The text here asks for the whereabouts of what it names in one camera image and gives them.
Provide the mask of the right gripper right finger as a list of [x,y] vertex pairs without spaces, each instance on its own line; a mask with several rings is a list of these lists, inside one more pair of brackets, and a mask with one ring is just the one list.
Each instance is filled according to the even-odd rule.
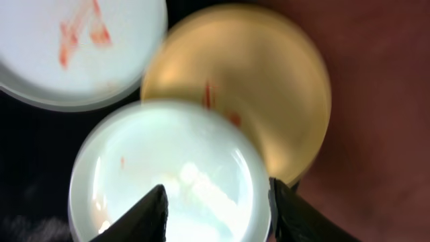
[[271,177],[269,184],[271,225],[277,242],[358,242],[281,180]]

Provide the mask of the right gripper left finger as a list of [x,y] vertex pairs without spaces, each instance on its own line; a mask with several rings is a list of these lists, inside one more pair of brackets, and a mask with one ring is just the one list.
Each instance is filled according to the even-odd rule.
[[167,218],[168,197],[159,184],[91,242],[166,242]]

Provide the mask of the light blue plate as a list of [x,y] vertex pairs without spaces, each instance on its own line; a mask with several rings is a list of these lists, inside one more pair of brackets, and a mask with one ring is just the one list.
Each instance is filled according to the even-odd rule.
[[87,137],[69,188],[73,239],[111,229],[159,184],[168,241],[266,240],[269,178],[255,147],[216,112],[174,101],[130,104]]
[[59,112],[140,87],[167,33],[164,0],[1,0],[1,90]]

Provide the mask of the yellow plate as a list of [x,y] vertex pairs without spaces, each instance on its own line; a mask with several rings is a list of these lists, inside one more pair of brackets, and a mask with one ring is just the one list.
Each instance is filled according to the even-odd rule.
[[282,15],[240,3],[175,24],[143,77],[141,98],[218,112],[289,186],[311,167],[331,115],[329,76],[310,38]]

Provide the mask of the black round tray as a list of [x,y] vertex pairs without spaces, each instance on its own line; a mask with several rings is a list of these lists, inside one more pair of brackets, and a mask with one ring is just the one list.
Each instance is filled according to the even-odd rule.
[[[165,1],[167,29],[209,1]],[[135,102],[140,87],[96,110],[39,108],[1,90],[1,240],[70,241],[68,193],[78,150],[96,124]]]

